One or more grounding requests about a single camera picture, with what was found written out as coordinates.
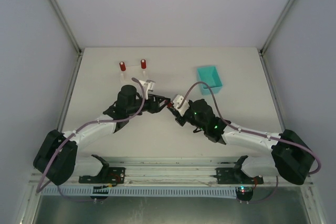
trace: cable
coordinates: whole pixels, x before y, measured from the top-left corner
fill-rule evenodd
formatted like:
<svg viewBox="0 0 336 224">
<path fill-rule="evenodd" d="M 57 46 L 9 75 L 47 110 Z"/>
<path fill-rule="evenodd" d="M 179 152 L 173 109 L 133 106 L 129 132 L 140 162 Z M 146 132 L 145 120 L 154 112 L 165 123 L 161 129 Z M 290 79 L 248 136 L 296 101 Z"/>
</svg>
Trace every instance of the cable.
<svg viewBox="0 0 336 224">
<path fill-rule="evenodd" d="M 279 187 L 279 178 L 278 176 L 276 176 L 277 178 L 277 182 L 275 184 L 275 187 L 274 187 L 274 190 L 271 192 L 270 195 L 268 195 L 267 197 L 265 197 L 264 199 L 260 199 L 260 200 L 255 200 L 255 201 L 243 201 L 243 200 L 240 200 L 238 198 L 236 198 L 240 203 L 242 202 L 245 202 L 246 204 L 257 204 L 257 203 L 262 203 L 266 200 L 269 200 L 271 197 L 273 197 L 273 195 L 276 193 L 276 191 L 278 190 L 278 187 Z"/>
<path fill-rule="evenodd" d="M 256 178 L 253 178 L 254 180 L 254 187 L 252 188 L 252 190 L 256 189 L 257 188 L 257 185 L 258 185 L 258 181 Z"/>
<path fill-rule="evenodd" d="M 273 137 L 273 136 L 268 137 L 266 134 L 262 134 L 262 133 L 259 133 L 259 132 L 254 132 L 254 131 L 249 131 L 249 130 L 244 130 L 244 129 L 240 129 L 240 130 L 239 130 L 237 127 L 234 127 L 234 126 L 231 125 L 229 122 L 227 122 L 227 121 L 222 117 L 222 115 L 221 115 L 221 113 L 220 113 L 220 111 L 219 111 L 218 105 L 217 105 L 217 101 L 216 101 L 215 95 L 214 95 L 214 93 L 212 92 L 211 87 L 210 87 L 206 82 L 198 81 L 198 82 L 194 83 L 194 84 L 189 88 L 189 90 L 187 91 L 187 93 L 185 94 L 184 99 L 183 99 L 181 105 L 178 107 L 178 109 L 182 107 L 183 103 L 186 101 L 186 99 L 187 99 L 189 93 L 191 92 L 191 90 L 192 90 L 196 85 L 198 85 L 198 84 L 203 84 L 203 85 L 205 85 L 205 86 L 209 89 L 209 91 L 210 91 L 210 93 L 211 93 L 211 96 L 212 96 L 212 99 L 214 100 L 214 103 L 215 103 L 215 107 L 216 107 L 217 113 L 218 113 L 220 119 L 222 119 L 222 121 L 223 121 L 227 126 L 229 126 L 230 128 L 232 128 L 232 129 L 235 130 L 235 131 L 241 131 L 241 132 L 244 132 L 244 133 L 247 133 L 247 134 L 251 134 L 251 135 L 255 135 L 255 136 L 260 136 L 260 137 L 264 137 L 264 138 L 270 138 L 270 139 L 275 140 L 275 141 L 278 141 L 278 142 L 282 142 L 282 143 L 285 143 L 285 144 L 289 144 L 289 145 L 298 147 L 298 148 L 300 148 L 300 149 L 302 149 L 302 150 L 308 152 L 310 155 L 312 155 L 313 158 L 315 158 L 315 160 L 316 160 L 316 162 L 317 162 L 317 168 L 316 168 L 315 170 L 309 172 L 308 174 L 309 174 L 309 175 L 312 175 L 312 174 L 315 174 L 315 173 L 319 172 L 319 170 L 320 170 L 321 167 L 322 167 L 320 158 L 319 158 L 314 152 L 312 152 L 310 149 L 308 149 L 307 147 L 305 147 L 305 146 L 303 146 L 303 145 L 300 145 L 300 144 L 297 144 L 297 143 L 293 143 L 293 142 L 291 142 L 291 141 L 287 141 L 287 140 L 283 140 L 283 139 L 280 139 L 280 138 L 276 138 L 276 137 Z"/>
<path fill-rule="evenodd" d="M 84 129 L 86 126 L 88 125 L 91 125 L 91 124 L 98 124 L 98 123 L 121 123 L 121 122 L 125 122 L 125 121 L 128 121 L 132 118 L 134 118 L 135 116 L 137 116 L 144 104 L 145 104 L 145 90 L 143 89 L 143 86 L 141 85 L 140 81 L 136 78 L 132 78 L 132 81 L 136 82 L 137 84 L 139 84 L 140 88 L 141 88 L 141 91 L 142 91 L 142 102 L 141 102 L 141 105 L 138 109 L 138 111 L 136 111 L 136 113 L 128 118 L 125 118 L 125 119 L 119 119 L 119 120 L 99 120 L 99 121 L 91 121 L 91 122 L 87 122 L 85 124 L 83 124 L 81 127 L 79 127 L 77 130 L 76 130 L 76 134 L 78 134 L 82 129 Z M 43 174 L 42 174 L 42 177 L 40 179 L 40 181 L 38 182 L 38 185 L 37 185 L 37 189 L 36 189 L 36 193 L 40 193 L 49 183 L 50 183 L 50 180 L 48 182 L 46 182 L 44 185 L 42 185 L 44 179 L 46 178 L 47 176 L 47 173 L 52 165 L 52 163 L 54 162 L 57 154 L 62 150 L 62 148 L 64 147 L 64 145 L 70 140 L 72 139 L 73 137 L 75 136 L 75 133 L 71 133 L 60 145 L 59 147 L 55 150 L 55 153 L 52 155 L 51 159 L 49 160 L 49 163 L 47 164 Z"/>
</svg>

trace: metal frame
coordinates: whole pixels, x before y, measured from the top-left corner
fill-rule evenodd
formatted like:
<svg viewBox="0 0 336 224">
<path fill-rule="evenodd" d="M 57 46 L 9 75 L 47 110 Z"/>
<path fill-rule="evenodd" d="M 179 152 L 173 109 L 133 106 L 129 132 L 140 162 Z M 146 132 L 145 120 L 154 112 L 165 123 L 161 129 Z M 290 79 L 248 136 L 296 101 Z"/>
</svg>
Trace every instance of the metal frame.
<svg viewBox="0 0 336 224">
<path fill-rule="evenodd" d="M 270 43 L 272 42 L 274 35 L 276 34 L 277 30 L 279 29 L 280 25 L 282 24 L 283 20 L 289 13 L 291 7 L 293 6 L 293 3 L 295 0 L 288 0 L 287 3 L 285 4 L 283 10 L 280 13 L 280 16 L 278 17 L 276 23 L 274 24 L 274 27 L 272 28 L 270 34 L 268 35 L 263 47 L 260 50 L 261 56 L 264 56 L 265 52 L 267 51 Z"/>
<path fill-rule="evenodd" d="M 114 166 L 126 166 L 129 170 L 135 170 L 138 173 L 136 176 L 129 176 L 128 178 L 131 178 L 126 184 L 122 185 L 120 187 L 120 190 L 135 190 L 139 188 L 146 189 L 157 189 L 158 186 L 160 188 L 166 187 L 171 188 L 172 190 L 194 190 L 197 189 L 198 191 L 208 191 L 208 190 L 228 190 L 230 188 L 236 187 L 238 185 L 217 185 L 213 180 L 211 179 L 211 175 L 209 174 L 209 171 L 212 169 L 213 174 L 215 174 L 214 167 L 217 167 L 219 165 L 221 166 L 230 166 L 233 165 L 233 163 L 228 162 L 227 164 L 220 164 L 218 163 L 218 160 L 215 160 L 215 162 L 206 162 L 206 160 L 203 160 L 204 162 L 197 162 L 195 163 L 192 159 L 190 162 L 174 162 L 175 160 L 172 158 L 171 160 L 166 160 L 163 163 L 153 162 L 138 162 L 136 159 L 134 159 L 133 162 L 129 162 L 125 165 L 122 161 L 120 161 L 121 158 L 116 158 L 113 164 Z M 148 171 L 151 171 L 152 173 L 156 173 L 157 176 L 161 176 L 161 179 L 163 177 L 168 177 L 169 181 L 165 182 L 158 182 L 155 179 L 152 179 L 152 175 L 145 174 Z M 178 172 L 179 170 L 189 170 L 190 172 L 198 172 L 198 176 L 204 172 L 204 179 L 203 181 L 196 181 L 190 183 L 190 180 L 193 179 L 192 177 L 189 177 L 189 175 L 181 176 L 181 174 L 177 175 L 174 174 Z M 26 190 L 26 194 L 24 197 L 24 201 L 21 205 L 21 209 L 19 211 L 19 216 L 17 218 L 16 223 L 17 224 L 32 224 L 34 222 L 35 215 L 38 211 L 39 207 L 39 200 L 41 197 L 41 194 L 37 194 L 36 187 L 38 180 L 40 179 L 41 174 L 35 174 L 31 181 L 29 182 L 28 189 Z M 258 187 L 274 187 L 276 183 L 276 180 L 274 177 L 264 177 L 264 184 L 258 185 Z M 78 178 L 73 177 L 68 182 L 65 183 L 65 189 L 70 190 L 78 190 L 78 189 L 87 189 L 90 185 L 83 185 L 78 183 Z M 279 180 L 279 187 L 298 187 L 296 185 L 290 184 L 284 179 Z M 307 217 L 309 218 L 310 222 L 313 224 L 326 224 L 322 208 L 319 204 L 317 204 L 316 199 L 316 188 L 314 184 L 312 184 L 310 178 L 307 178 L 304 185 L 300 186 L 303 201 L 307 210 Z"/>
<path fill-rule="evenodd" d="M 233 167 L 237 158 L 111 158 L 111 167 L 125 167 L 125 179 L 122 186 L 180 186 L 180 187 L 237 187 L 240 184 L 218 185 L 216 168 Z M 29 184 L 37 185 L 41 179 L 41 173 L 33 173 Z M 71 177 L 64 185 L 87 186 L 78 183 L 79 177 Z M 276 184 L 276 178 L 264 177 L 264 184 L 258 187 L 269 187 Z M 305 181 L 305 186 L 311 186 L 310 178 Z M 296 187 L 279 178 L 280 187 Z"/>
<path fill-rule="evenodd" d="M 65 121 L 65 118 L 66 118 L 66 115 L 67 115 L 67 112 L 68 112 L 68 109 L 69 109 L 69 104 L 70 104 L 72 92 L 73 92 L 74 87 L 75 87 L 75 83 L 76 83 L 77 75 L 78 75 L 78 72 L 79 72 L 79 67 L 80 67 L 80 64 L 82 62 L 82 58 L 83 58 L 83 52 L 81 52 L 79 54 L 78 58 L 77 58 L 77 61 L 75 63 L 73 71 L 72 71 L 70 82 L 68 84 L 67 92 L 66 92 L 66 95 L 65 95 L 65 100 L 63 102 L 62 110 L 61 110 L 61 113 L 60 113 L 60 116 L 59 116 L 59 119 L 58 119 L 58 123 L 57 123 L 57 127 L 56 127 L 56 129 L 59 130 L 59 131 L 62 130 L 63 125 L 64 125 L 64 121 Z"/>
<path fill-rule="evenodd" d="M 283 110 L 281 108 L 280 101 L 279 101 L 278 96 L 276 94 L 276 89 L 275 89 L 275 86 L 274 86 L 274 82 L 273 82 L 273 79 L 271 78 L 271 75 L 268 71 L 266 60 L 262 56 L 261 52 L 259 52 L 259 56 L 260 56 L 260 61 L 261 61 L 262 68 L 263 68 L 265 76 L 266 76 L 268 88 L 269 88 L 269 91 L 270 91 L 272 99 L 273 99 L 273 104 L 275 106 L 275 109 L 276 109 L 276 112 L 277 112 L 277 115 L 278 115 L 279 123 L 280 123 L 281 129 L 284 131 L 286 127 L 285 127 L 284 117 L 282 116 L 283 115 Z"/>
<path fill-rule="evenodd" d="M 82 52 L 82 50 L 80 49 L 79 47 L 79 44 L 61 10 L 61 8 L 59 7 L 59 4 L 57 2 L 57 0 L 48 0 L 49 3 L 51 4 L 52 8 L 54 9 L 55 11 L 55 14 L 57 15 L 59 21 L 61 22 L 62 24 L 62 27 L 64 28 L 65 32 L 67 33 L 67 36 L 68 36 L 68 39 L 70 40 L 70 42 L 72 43 L 74 49 L 76 50 L 77 52 L 77 55 L 80 55 L 80 53 Z"/>
</svg>

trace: teal bin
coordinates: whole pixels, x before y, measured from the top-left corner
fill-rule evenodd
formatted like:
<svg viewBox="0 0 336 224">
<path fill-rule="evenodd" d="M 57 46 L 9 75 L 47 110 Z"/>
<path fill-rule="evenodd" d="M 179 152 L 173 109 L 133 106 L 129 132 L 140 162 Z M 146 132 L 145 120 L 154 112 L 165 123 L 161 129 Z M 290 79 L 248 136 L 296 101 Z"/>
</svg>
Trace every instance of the teal bin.
<svg viewBox="0 0 336 224">
<path fill-rule="evenodd" d="M 211 87 L 214 94 L 217 94 L 223 87 L 216 66 L 197 68 L 197 80 L 206 82 Z M 199 85 L 199 88 L 202 95 L 210 94 L 209 89 L 205 85 Z"/>
</svg>

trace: white tabletop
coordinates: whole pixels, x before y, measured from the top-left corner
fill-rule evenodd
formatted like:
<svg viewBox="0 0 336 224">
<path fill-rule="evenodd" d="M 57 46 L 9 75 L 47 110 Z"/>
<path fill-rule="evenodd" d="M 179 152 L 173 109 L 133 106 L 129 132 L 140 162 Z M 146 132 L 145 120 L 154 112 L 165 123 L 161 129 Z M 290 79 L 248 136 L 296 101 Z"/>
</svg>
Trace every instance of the white tabletop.
<svg viewBox="0 0 336 224">
<path fill-rule="evenodd" d="M 146 59 L 154 94 L 174 98 L 196 82 L 196 68 L 216 65 L 223 88 L 216 99 L 225 119 L 252 129 L 280 132 L 281 127 L 256 48 L 86 48 L 67 112 L 64 131 L 96 119 L 117 99 L 119 62 L 138 65 Z M 198 87 L 189 99 L 204 98 L 215 112 L 210 95 Z M 251 150 L 215 144 L 194 127 L 179 126 L 164 109 L 144 113 L 121 131 L 96 141 L 83 152 L 103 157 L 226 157 L 258 155 Z"/>
</svg>

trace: white wall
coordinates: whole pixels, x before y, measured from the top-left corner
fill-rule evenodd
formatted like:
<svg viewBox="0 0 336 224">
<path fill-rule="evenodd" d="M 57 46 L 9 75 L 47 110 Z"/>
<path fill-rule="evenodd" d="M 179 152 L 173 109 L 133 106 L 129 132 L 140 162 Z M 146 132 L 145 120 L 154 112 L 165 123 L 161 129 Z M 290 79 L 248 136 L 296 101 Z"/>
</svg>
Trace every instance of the white wall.
<svg viewBox="0 0 336 224">
<path fill-rule="evenodd" d="M 0 0 L 0 207 L 13 223 L 76 58 L 46 0 Z"/>
<path fill-rule="evenodd" d="M 330 223 L 336 219 L 336 0 L 297 0 L 267 51 L 267 62 L 285 112 L 322 159 L 314 175 Z"/>
<path fill-rule="evenodd" d="M 58 0 L 81 47 L 261 48 L 287 0 Z"/>
</svg>

